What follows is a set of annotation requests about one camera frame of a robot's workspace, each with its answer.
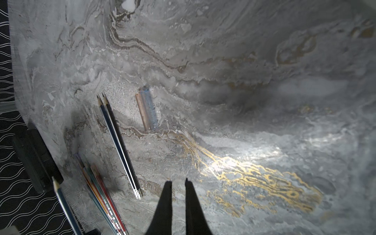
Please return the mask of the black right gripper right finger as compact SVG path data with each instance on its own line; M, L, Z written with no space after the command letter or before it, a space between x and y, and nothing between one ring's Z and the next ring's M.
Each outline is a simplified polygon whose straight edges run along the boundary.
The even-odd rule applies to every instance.
M199 199L193 183L185 181L186 187L186 234L187 235L212 235L203 214Z

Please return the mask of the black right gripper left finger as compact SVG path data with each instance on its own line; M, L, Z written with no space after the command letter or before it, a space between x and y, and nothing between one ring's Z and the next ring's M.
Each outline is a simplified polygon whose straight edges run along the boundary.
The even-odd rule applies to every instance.
M166 181L146 235L172 234L172 182Z

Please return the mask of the black pencil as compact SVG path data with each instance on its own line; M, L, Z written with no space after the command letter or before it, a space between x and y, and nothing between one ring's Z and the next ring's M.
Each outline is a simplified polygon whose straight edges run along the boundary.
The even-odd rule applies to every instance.
M113 113L113 110L111 108L111 105L110 105L110 103L109 103L109 101L107 99L107 96L104 93L102 93L102 97L104 99L104 105L106 107L106 111L107 111L107 114L109 116L112 129L115 131L116 139L117 139L117 142L118 142L118 144L120 146L120 152L121 152L120 155L121 155L122 164L123 164L124 169L125 169L125 171L127 173L127 176L128 176L129 182L130 182L130 184L132 186L132 190L133 190L133 192L135 194L135 197L140 200L141 197L142 197L140 185L139 185L137 176L135 174L134 168L133 168L133 166L131 164L131 161L130 161L127 149L125 147L124 141L122 139L119 126L118 126L118 124L116 122L116 118L114 116L114 113Z

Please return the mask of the dark blue pencil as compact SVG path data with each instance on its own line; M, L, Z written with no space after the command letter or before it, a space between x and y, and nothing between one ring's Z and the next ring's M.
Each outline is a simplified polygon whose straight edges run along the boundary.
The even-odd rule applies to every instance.
M59 203L62 207L62 210L63 212L65 213L65 216L74 232L75 235L83 235L83 232L64 196L64 193L60 187L60 184L58 183L58 181L52 177L52 183L53 183L53 187L54 187L54 192L59 200Z

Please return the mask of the clear pink pencil cap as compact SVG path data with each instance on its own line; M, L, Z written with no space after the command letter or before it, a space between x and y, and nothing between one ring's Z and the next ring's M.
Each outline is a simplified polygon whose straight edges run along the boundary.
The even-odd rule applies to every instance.
M150 124L150 119L149 119L149 115L148 115L147 108L146 108L146 103L144 101L143 96L140 93L135 94L135 97L136 97L136 101L139 107L139 111L140 111L140 115L142 118L145 131L148 132L151 130L151 124Z

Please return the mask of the clear blue pencil cap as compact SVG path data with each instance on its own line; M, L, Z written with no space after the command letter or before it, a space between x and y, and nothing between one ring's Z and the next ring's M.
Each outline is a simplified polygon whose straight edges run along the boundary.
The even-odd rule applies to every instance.
M140 95L143 98L143 102L146 106L146 113L151 130L155 130L158 127L157 115L155 107L152 101L152 96L148 86L141 87Z

